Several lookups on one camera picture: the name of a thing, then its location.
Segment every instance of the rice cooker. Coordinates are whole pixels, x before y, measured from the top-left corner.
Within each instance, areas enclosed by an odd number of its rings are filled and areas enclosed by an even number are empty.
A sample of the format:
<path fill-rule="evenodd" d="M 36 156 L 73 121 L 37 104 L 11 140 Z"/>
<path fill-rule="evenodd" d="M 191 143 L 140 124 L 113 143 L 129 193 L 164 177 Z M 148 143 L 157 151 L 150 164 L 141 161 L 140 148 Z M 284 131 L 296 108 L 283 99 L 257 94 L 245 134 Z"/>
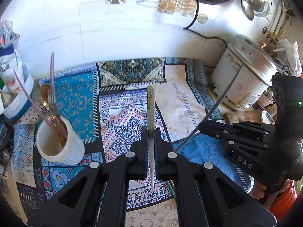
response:
<path fill-rule="evenodd" d="M 277 72 L 272 58 L 258 44 L 237 34 L 211 75 L 218 96 L 225 91 L 242 64 L 244 66 L 223 99 L 227 106 L 237 111 L 251 107 L 272 86 L 272 75 Z"/>

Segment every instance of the silver screw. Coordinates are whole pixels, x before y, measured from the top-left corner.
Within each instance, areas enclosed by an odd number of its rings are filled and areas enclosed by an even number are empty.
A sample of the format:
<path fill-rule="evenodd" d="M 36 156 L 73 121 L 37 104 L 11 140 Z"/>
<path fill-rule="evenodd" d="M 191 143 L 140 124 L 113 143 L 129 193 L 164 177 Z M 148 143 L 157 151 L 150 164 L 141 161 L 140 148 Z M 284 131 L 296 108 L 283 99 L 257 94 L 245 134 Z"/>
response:
<path fill-rule="evenodd" d="M 167 154 L 167 156 L 168 156 L 169 158 L 171 158 L 171 159 L 174 159 L 175 157 L 177 157 L 177 154 L 176 154 L 175 152 L 169 152 L 169 153 Z"/>
<path fill-rule="evenodd" d="M 205 162 L 203 164 L 203 166 L 206 168 L 206 169 L 212 169 L 214 167 L 213 163 L 211 162 Z"/>
<path fill-rule="evenodd" d="M 89 164 L 89 167 L 92 169 L 95 169 L 99 166 L 99 163 L 97 161 L 93 161 Z"/>
<path fill-rule="evenodd" d="M 134 152 L 133 151 L 129 151 L 129 152 L 127 152 L 125 154 L 125 156 L 128 157 L 128 158 L 132 158 L 132 157 L 134 157 Z"/>

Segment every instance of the gold spoon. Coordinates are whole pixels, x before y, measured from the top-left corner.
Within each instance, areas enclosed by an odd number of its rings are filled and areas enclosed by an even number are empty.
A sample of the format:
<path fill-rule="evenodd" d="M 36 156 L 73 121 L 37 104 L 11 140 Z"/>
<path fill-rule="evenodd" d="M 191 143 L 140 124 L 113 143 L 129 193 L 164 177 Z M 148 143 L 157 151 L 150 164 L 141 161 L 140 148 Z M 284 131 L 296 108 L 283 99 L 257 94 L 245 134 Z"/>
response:
<path fill-rule="evenodd" d="M 50 89 L 50 85 L 48 83 L 45 83 L 45 84 L 41 85 L 41 87 L 40 87 L 40 100 L 41 100 L 41 103 L 42 103 L 43 106 L 45 106 L 48 109 L 49 109 L 49 105 L 47 103 L 47 100 L 48 100 L 49 89 Z M 51 115 L 51 120 L 52 120 L 52 122 L 53 122 L 56 130 L 58 131 L 57 126 L 55 124 L 55 117 L 53 116 L 52 112 L 50 112 L 50 113 L 51 113 L 50 114 Z M 60 142 L 60 144 L 61 144 L 61 146 L 63 148 L 64 147 L 64 142 L 63 142 L 63 140 L 62 140 L 62 138 L 60 136 L 59 131 L 58 131 L 58 135 L 59 135 L 59 138 L 60 138 L 59 142 Z"/>

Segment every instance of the patterned tablecloth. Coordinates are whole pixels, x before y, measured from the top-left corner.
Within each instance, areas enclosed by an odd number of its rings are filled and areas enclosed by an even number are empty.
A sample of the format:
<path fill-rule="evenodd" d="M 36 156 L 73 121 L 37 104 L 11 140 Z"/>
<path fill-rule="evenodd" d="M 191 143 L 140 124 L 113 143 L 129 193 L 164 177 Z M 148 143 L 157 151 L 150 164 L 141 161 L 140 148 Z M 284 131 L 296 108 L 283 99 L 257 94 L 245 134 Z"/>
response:
<path fill-rule="evenodd" d="M 212 104 L 209 96 L 196 88 L 195 64 L 202 63 L 184 58 L 148 58 L 99 62 L 56 73 L 60 113 L 84 141 L 85 155 L 76 166 L 44 160 L 34 146 L 40 117 L 29 108 L 15 126 L 12 160 L 27 217 L 90 162 L 108 163 L 129 151 L 130 145 L 140 139 L 141 127 L 147 125 L 146 87 L 149 84 L 155 89 L 155 127 L 160 128 L 163 140 L 177 146 L 205 116 L 205 108 Z M 41 79 L 40 84 L 48 81 L 49 77 Z M 203 81 L 201 73 L 199 82 Z M 223 157 L 217 139 L 198 134 L 180 153 L 199 164 L 212 161 L 240 187 L 249 189 L 249 177 Z M 148 165 L 145 181 L 129 184 L 127 211 L 130 212 L 126 215 L 126 226 L 140 226 L 141 221 L 154 224 L 168 221 L 167 226 L 177 226 L 178 216 L 168 186 L 156 180 L 151 192 L 149 171 Z"/>

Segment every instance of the tiled wall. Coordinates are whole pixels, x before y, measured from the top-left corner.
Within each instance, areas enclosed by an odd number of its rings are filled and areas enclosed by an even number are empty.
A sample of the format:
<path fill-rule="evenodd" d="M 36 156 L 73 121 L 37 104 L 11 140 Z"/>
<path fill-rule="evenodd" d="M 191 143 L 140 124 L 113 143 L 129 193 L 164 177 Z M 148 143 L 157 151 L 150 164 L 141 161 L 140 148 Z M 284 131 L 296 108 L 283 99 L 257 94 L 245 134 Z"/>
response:
<path fill-rule="evenodd" d="M 106 4 L 105 0 L 12 0 L 3 19 L 14 22 L 21 35 L 18 51 L 34 78 L 49 74 L 51 52 L 55 70 L 100 60 L 137 57 L 192 57 L 215 66 L 225 50 L 223 42 L 206 40 L 182 28 L 192 17 L 157 11 L 157 0 L 125 0 Z M 195 22 L 192 30 L 227 42 L 237 33 L 258 41 L 267 18 L 247 20 L 240 0 L 222 5 L 199 5 L 207 14 L 205 24 Z"/>

